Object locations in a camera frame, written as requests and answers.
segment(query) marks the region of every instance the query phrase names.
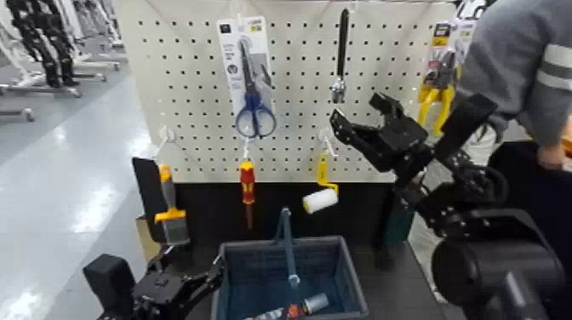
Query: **basket handle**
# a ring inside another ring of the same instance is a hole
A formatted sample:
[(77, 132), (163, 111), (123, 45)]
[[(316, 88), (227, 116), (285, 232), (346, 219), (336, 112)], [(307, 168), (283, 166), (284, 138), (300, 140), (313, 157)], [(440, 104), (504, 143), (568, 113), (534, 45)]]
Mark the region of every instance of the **basket handle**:
[(276, 230), (276, 236), (274, 236), (274, 243), (278, 243), (281, 234), (284, 237), (284, 248), (286, 249), (286, 261), (288, 263), (288, 282), (292, 289), (298, 289), (298, 284), (300, 284), (300, 277), (296, 273), (296, 262), (294, 260), (294, 245), (292, 244), (292, 228), (290, 226), (290, 209), (283, 207), (280, 211), (280, 219), (278, 221), (278, 227)]

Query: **paint roller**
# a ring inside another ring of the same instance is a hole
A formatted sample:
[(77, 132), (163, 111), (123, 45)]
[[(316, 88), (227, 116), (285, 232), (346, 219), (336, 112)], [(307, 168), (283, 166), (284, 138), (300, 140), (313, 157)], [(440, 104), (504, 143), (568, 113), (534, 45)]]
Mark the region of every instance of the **paint roller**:
[(302, 198), (304, 209), (308, 214), (331, 207), (338, 203), (339, 187), (336, 184), (328, 183), (328, 153), (320, 155), (320, 161), (317, 164), (317, 183), (325, 186), (318, 192), (314, 192)]

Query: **white stripe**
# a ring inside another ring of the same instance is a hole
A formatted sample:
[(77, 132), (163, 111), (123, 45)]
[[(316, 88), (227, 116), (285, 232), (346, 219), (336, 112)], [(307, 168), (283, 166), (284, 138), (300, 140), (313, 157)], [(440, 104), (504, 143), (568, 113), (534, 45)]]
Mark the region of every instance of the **white stripe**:
[(572, 91), (572, 79), (563, 79), (561, 77), (554, 77), (548, 73), (539, 70), (536, 74), (536, 80), (548, 87), (556, 89), (565, 89)]
[(557, 44), (549, 44), (544, 53), (544, 61), (556, 66), (572, 68), (572, 49)]

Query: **black tool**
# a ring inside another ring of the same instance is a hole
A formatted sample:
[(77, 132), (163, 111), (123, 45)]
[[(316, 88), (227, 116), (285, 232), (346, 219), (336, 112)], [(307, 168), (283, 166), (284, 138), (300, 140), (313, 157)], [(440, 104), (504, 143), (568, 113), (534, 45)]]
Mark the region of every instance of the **black tool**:
[(344, 9), (340, 16), (340, 41), (338, 42), (338, 67), (334, 84), (330, 88), (332, 90), (332, 102), (335, 104), (342, 103), (346, 96), (346, 81), (344, 81), (344, 66), (346, 64), (346, 46), (347, 46), (347, 27), (349, 23), (350, 12)]
[[(395, 194), (444, 238), (432, 260), (439, 292), (469, 320), (548, 319), (543, 302), (565, 285), (558, 257), (526, 212), (498, 209), (508, 192), (504, 177), (460, 151), (497, 105), (482, 95), (466, 100), (444, 124), (445, 136), (430, 147), (427, 132), (404, 116), (398, 101), (376, 94), (370, 104), (385, 126), (350, 123), (336, 110), (332, 129), (376, 169), (393, 170)], [(453, 182), (428, 192), (412, 180), (432, 160), (451, 172)]]
[(224, 265), (217, 258), (209, 271), (197, 275), (171, 272), (171, 255), (176, 250), (165, 247), (150, 262), (138, 283), (134, 283), (133, 274), (122, 258), (103, 254), (86, 266), (84, 275), (104, 309), (98, 319), (185, 319), (201, 300), (220, 287)]

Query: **screwdriver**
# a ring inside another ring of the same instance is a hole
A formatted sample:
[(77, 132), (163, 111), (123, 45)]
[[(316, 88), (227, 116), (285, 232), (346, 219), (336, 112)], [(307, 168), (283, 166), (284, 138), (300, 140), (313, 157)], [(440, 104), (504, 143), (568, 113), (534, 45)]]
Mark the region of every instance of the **screwdriver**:
[(243, 203), (246, 205), (246, 226), (252, 230), (252, 204), (255, 202), (255, 166), (250, 161), (240, 165), (240, 183), (243, 185)]

